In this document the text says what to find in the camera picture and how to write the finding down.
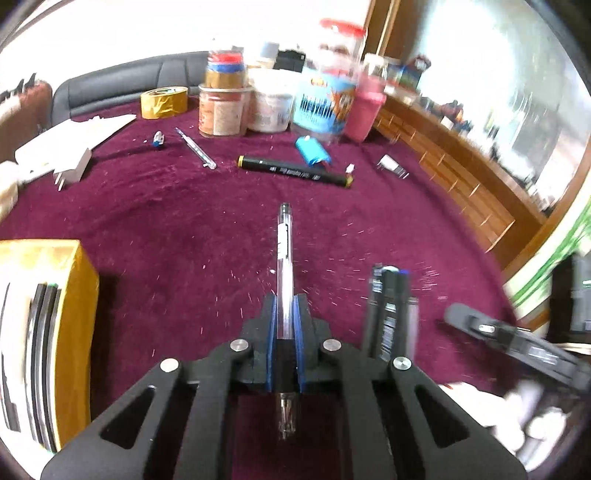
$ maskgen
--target pink container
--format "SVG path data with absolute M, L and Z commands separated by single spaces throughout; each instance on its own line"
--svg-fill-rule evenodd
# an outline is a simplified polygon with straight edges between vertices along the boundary
M 343 130 L 344 135 L 355 142 L 365 140 L 385 102 L 386 95 L 383 93 L 358 92 Z
M 358 92 L 383 93 L 384 88 L 386 88 L 386 80 L 382 77 L 367 75 L 366 73 L 359 75 Z

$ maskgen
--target bottle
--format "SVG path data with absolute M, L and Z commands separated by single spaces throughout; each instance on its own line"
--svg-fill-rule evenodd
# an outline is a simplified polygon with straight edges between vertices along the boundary
M 327 18 L 320 27 L 318 45 L 307 52 L 291 130 L 331 143 L 338 141 L 351 110 L 366 31 Z
M 388 77 L 388 61 L 375 53 L 366 53 L 359 75 L 358 92 L 383 93 Z
M 358 92 L 343 130 L 344 135 L 354 142 L 364 141 L 385 102 L 385 93 Z
M 400 76 L 402 75 L 400 60 L 391 59 L 389 57 L 384 57 L 384 60 L 388 63 L 388 66 L 386 67 L 386 84 L 390 87 L 397 87 Z

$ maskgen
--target white plastic tub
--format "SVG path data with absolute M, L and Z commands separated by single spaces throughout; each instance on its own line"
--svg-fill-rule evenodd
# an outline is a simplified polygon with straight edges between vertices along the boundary
M 254 91 L 248 128 L 255 132 L 276 133 L 287 130 L 295 97 L 294 83 L 299 73 L 287 70 L 249 70 L 249 82 Z

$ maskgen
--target wall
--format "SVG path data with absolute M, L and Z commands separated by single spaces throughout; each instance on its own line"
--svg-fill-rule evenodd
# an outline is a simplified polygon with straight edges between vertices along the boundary
M 40 9 L 55 3 L 47 0 Z M 0 53 L 0 91 L 33 72 L 56 89 L 68 78 L 126 61 L 257 37 L 281 48 L 304 47 L 321 18 L 363 25 L 368 7 L 369 0 L 74 0 Z
M 436 102 L 465 104 L 481 127 L 515 92 L 557 111 L 583 143 L 591 98 L 568 55 L 525 0 L 430 0 L 412 55 L 433 61 L 419 87 Z
M 518 318 L 535 312 L 548 299 L 553 268 L 574 251 L 582 255 L 591 251 L 591 173 L 548 240 L 505 284 Z

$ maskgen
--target yellow box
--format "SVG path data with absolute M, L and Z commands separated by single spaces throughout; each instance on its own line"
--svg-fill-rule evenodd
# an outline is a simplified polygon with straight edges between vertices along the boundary
M 54 437 L 60 450 L 90 423 L 90 346 L 99 276 L 78 240 L 0 241 L 0 275 L 61 289 L 53 343 Z

